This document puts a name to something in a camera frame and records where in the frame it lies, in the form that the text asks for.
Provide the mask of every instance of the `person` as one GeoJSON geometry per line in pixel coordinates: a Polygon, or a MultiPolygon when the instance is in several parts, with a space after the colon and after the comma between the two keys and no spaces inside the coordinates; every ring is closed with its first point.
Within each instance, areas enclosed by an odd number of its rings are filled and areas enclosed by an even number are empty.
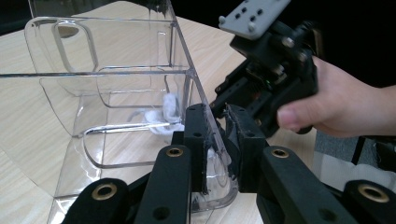
{"type": "Polygon", "coordinates": [[[309,125],[336,137],[396,136],[396,85],[370,86],[344,70],[314,57],[318,93],[282,105],[279,127],[298,132],[309,125]]]}

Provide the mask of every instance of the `dark background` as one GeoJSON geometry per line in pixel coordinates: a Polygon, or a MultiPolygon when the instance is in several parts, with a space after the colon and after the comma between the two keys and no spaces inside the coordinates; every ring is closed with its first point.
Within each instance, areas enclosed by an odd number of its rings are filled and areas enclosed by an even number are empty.
{"type": "MultiPolygon", "coordinates": [[[[219,16],[241,2],[173,0],[172,5],[177,16],[218,28],[219,16]]],[[[394,5],[392,0],[291,0],[278,19],[290,27],[304,20],[319,22],[326,61],[367,84],[385,87],[396,84],[394,5]]],[[[28,0],[1,1],[0,35],[23,29],[31,18],[28,0]]]]}

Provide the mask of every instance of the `white mounting plate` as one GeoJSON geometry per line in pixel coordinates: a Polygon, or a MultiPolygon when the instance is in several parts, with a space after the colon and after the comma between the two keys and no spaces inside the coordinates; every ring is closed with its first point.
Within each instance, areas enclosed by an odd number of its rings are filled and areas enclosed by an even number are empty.
{"type": "Polygon", "coordinates": [[[245,0],[227,17],[219,17],[219,28],[254,40],[264,34],[290,0],[245,0]]]}

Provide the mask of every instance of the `crumpled white object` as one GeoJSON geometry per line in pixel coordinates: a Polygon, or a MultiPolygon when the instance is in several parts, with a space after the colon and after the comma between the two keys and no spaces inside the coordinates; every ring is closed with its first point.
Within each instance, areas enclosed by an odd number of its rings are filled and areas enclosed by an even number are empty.
{"type": "Polygon", "coordinates": [[[159,126],[150,127],[149,129],[155,134],[164,136],[165,142],[169,144],[172,140],[173,132],[184,131],[184,125],[180,123],[180,115],[178,114],[177,96],[173,93],[166,93],[163,96],[163,111],[147,111],[145,113],[145,122],[150,124],[158,123],[159,126]]]}

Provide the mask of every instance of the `wooden table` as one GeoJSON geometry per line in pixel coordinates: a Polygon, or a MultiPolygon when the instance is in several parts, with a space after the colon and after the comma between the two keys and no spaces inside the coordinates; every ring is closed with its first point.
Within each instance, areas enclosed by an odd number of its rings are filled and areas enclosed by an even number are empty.
{"type": "MultiPolygon", "coordinates": [[[[217,85],[245,58],[229,47],[233,35],[194,21],[177,20],[205,95],[211,102],[216,97],[217,85]]],[[[0,74],[34,71],[23,31],[0,36],[0,74]]],[[[305,135],[279,130],[268,142],[295,150],[311,167],[315,136],[315,130],[305,135]]],[[[255,199],[255,194],[238,194],[231,205],[215,210],[209,223],[262,223],[255,199]]],[[[0,139],[0,223],[46,223],[51,204],[52,197],[24,174],[8,156],[0,139]]]]}

